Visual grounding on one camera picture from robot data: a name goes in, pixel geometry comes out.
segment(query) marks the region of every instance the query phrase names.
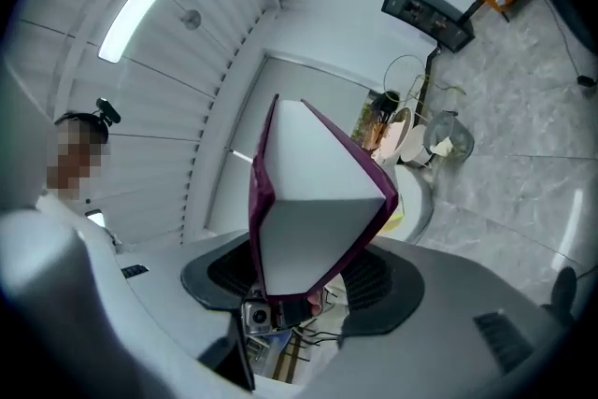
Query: trash can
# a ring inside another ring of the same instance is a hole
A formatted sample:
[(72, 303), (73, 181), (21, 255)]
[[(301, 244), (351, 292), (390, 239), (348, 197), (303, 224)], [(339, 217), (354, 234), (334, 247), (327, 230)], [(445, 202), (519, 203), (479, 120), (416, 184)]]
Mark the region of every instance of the trash can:
[(443, 111), (432, 118), (423, 134), (423, 145), (429, 150), (448, 137), (453, 145), (448, 157), (462, 162), (471, 155), (475, 140), (455, 117), (456, 114)]

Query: white container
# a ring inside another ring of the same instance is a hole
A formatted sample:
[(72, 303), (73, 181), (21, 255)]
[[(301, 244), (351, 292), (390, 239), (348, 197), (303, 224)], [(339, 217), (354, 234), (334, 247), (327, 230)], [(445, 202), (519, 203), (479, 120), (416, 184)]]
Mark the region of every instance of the white container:
[(417, 125), (407, 135), (401, 148), (401, 160), (406, 164), (423, 166), (432, 158), (432, 154), (428, 153), (428, 150), (423, 146), (425, 131), (426, 125)]

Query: tiled floor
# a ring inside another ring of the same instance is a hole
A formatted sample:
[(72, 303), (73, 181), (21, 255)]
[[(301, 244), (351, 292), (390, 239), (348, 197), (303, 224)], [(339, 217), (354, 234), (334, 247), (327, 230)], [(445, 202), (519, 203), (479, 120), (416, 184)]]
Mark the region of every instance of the tiled floor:
[[(520, 0), (507, 23), (482, 7), (477, 38), (441, 53), (424, 112), (456, 110), (476, 146), (435, 168), (435, 210), (420, 245), (488, 266), (537, 303), (564, 265), (598, 263), (598, 95), (576, 84), (545, 0)], [(579, 73), (595, 58), (564, 28)]]

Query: gray floor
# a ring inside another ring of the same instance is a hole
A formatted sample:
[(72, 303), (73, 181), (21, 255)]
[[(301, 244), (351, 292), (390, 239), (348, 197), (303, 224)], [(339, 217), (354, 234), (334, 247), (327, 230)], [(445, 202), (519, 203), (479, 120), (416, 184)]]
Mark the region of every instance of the gray floor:
[[(482, 7), (477, 38), (445, 51), (424, 113), (456, 110), (476, 139), (461, 165), (434, 180), (435, 210), (420, 245), (478, 261), (537, 303), (565, 265), (581, 274), (598, 262), (598, 95), (576, 84), (545, 0), (520, 0), (507, 23)], [(566, 30), (579, 73), (595, 59)]]

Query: marble floor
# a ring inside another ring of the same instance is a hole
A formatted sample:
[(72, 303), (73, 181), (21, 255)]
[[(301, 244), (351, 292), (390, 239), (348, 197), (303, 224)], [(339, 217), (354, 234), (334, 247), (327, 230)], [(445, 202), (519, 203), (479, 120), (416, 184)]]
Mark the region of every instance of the marble floor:
[[(424, 114), (455, 110), (476, 146), (463, 164), (434, 160), (434, 215), (421, 246), (482, 263), (536, 303), (558, 271), (598, 263), (598, 95), (576, 83), (545, 0), (511, 22), (483, 6), (476, 39), (434, 59)], [(596, 59), (563, 26), (580, 74)]]

